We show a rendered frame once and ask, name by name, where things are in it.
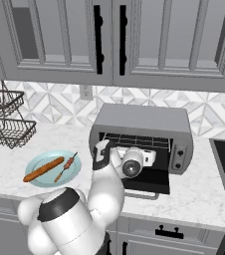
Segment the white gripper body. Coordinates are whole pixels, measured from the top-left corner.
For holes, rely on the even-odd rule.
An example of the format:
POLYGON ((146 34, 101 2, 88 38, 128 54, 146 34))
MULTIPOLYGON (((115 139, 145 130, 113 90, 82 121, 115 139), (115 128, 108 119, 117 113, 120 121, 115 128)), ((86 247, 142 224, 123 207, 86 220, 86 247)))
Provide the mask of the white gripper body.
POLYGON ((154 150, 140 149, 139 163, 141 166, 152 166, 156 159, 156 152, 154 150))

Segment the black toaster oven door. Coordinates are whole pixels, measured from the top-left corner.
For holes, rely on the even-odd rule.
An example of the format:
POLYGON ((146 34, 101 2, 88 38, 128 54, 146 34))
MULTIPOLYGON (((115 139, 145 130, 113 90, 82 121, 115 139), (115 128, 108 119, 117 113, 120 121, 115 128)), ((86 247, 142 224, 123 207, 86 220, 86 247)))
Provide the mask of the black toaster oven door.
POLYGON ((169 194, 169 174, 167 170, 145 167, 135 178, 125 178, 123 186, 126 189, 169 194))

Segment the grey toaster oven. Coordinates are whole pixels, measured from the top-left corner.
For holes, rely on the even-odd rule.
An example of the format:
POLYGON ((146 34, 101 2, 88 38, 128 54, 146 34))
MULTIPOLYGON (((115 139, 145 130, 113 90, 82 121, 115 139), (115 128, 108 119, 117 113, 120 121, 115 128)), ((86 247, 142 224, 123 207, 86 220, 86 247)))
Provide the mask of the grey toaster oven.
POLYGON ((193 155, 193 138, 186 109, 103 104, 89 137, 90 151, 101 132, 164 137, 172 140, 168 171, 183 174, 193 155), (185 150, 183 156, 177 153, 185 150))

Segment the kebab skewer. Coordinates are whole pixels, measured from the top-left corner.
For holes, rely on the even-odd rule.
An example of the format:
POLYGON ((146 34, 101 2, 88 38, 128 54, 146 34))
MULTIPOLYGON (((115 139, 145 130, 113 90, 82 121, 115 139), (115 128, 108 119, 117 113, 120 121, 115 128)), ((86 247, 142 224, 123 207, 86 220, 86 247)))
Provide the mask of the kebab skewer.
POLYGON ((63 170, 62 170, 62 171, 57 175, 57 177, 55 178, 55 180, 54 180, 55 183, 58 182, 58 180, 59 180, 59 179, 61 178, 61 176, 63 175, 64 171, 65 171, 66 169, 68 169, 68 168, 71 167, 71 165, 72 165, 72 163, 74 162, 75 157, 76 157, 77 154, 78 154, 78 153, 76 152, 72 157, 70 157, 70 158, 68 159, 68 161, 67 161, 67 162, 65 163, 65 165, 64 165, 63 170))

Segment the grey base cupboard door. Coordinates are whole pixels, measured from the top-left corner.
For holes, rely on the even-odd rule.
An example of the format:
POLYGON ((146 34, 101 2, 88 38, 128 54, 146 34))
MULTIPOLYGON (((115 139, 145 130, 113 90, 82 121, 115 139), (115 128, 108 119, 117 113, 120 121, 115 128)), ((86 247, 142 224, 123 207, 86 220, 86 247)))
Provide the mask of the grey base cupboard door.
POLYGON ((32 255, 19 221, 0 218, 0 255, 32 255))
POLYGON ((216 248, 119 232, 117 255, 122 255, 122 242, 127 242, 127 255, 216 255, 217 253, 216 248))

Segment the brown baguette bread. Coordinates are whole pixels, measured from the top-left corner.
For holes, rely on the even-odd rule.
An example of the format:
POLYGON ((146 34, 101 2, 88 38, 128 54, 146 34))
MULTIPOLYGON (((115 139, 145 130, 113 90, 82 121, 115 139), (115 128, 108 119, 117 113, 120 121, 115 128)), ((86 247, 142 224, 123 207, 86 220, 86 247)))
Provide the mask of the brown baguette bread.
POLYGON ((59 164, 61 164, 63 161, 65 160, 65 158, 63 156, 60 156, 56 159, 54 159, 53 161, 50 161, 42 166, 40 166, 39 168, 37 168, 36 170, 32 171, 31 173, 27 174, 24 178, 23 181, 24 182, 30 182, 34 179, 36 179, 37 177, 45 174, 46 172, 48 172, 49 170, 53 169, 54 167, 58 166, 59 164))

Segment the grey glass cupboard door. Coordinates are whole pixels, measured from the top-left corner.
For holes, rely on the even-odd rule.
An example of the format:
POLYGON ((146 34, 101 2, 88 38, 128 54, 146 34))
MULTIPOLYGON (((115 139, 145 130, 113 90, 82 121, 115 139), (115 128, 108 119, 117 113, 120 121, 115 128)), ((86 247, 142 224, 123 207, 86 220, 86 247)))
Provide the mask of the grey glass cupboard door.
POLYGON ((9 42, 2 51, 12 81, 110 85, 111 0, 0 0, 9 42), (101 6, 103 73, 97 74, 94 6, 101 6))
POLYGON ((225 93, 225 0, 112 0, 116 86, 225 93), (119 75, 119 6, 126 5, 119 75))

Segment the grey drawer front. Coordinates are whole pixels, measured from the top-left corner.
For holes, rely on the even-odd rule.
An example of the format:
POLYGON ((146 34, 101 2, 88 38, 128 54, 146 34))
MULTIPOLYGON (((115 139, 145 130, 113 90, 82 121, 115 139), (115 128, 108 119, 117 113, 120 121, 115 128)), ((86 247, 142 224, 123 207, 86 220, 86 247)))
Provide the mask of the grey drawer front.
POLYGON ((20 198, 0 197, 0 218, 19 220, 17 210, 20 202, 20 198))
POLYGON ((167 238, 168 240, 183 241, 185 243, 193 243, 205 245, 208 247, 218 247, 224 237, 224 233, 220 231, 208 230, 205 228, 184 226, 176 223, 164 223, 157 221, 148 221, 144 219, 130 218, 128 220, 129 231, 134 234, 143 234, 146 236, 167 238), (173 231, 175 227, 184 234, 183 239, 164 237, 155 234, 155 230, 163 225, 164 230, 173 231))

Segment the light blue plate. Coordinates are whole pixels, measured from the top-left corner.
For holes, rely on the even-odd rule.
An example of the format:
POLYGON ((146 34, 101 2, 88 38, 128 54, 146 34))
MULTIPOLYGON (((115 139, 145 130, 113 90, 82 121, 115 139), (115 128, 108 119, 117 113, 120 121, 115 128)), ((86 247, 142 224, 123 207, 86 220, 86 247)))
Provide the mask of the light blue plate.
POLYGON ((54 159, 63 156, 65 160, 54 167, 53 169, 49 170, 45 174, 35 178, 31 181, 31 184, 38 186, 38 187, 56 187, 63 184, 68 183, 72 179, 75 178, 75 176, 80 172, 82 164, 81 160, 78 155, 75 156, 74 162, 71 164, 71 166, 66 169, 61 178, 55 182, 55 178, 57 175, 64 169, 64 165, 68 161, 70 157, 74 155, 73 152, 68 150, 62 150, 62 149, 56 149, 56 150, 49 150, 47 152, 44 152, 36 157, 34 157, 27 165, 25 174, 29 174, 32 171, 36 170, 37 168, 41 167, 42 165, 53 161, 54 159))

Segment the grey wall outlet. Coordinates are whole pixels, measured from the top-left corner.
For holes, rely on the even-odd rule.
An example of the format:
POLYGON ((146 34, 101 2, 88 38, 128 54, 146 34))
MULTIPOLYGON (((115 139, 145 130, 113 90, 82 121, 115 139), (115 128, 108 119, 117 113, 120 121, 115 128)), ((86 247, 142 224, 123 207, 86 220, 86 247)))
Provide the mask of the grey wall outlet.
POLYGON ((80 98, 85 101, 91 101, 93 99, 93 86, 80 85, 80 98))

